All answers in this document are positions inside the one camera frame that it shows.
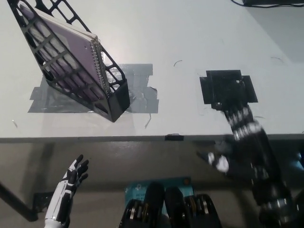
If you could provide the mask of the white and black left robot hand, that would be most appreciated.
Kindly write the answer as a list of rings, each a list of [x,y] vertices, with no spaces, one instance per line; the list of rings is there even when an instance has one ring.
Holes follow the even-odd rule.
[[[86,172],[89,160],[84,161],[83,158],[82,154],[79,155],[57,184],[45,215],[44,227],[69,227],[74,195],[81,183],[88,177]]]

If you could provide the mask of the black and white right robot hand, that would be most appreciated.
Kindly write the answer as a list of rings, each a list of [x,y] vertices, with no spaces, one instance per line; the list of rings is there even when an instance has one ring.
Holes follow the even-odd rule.
[[[242,81],[229,83],[223,91],[221,111],[232,130],[231,152],[198,152],[208,165],[240,181],[250,182],[257,205],[266,210],[295,209],[290,189],[262,125],[254,119]]]

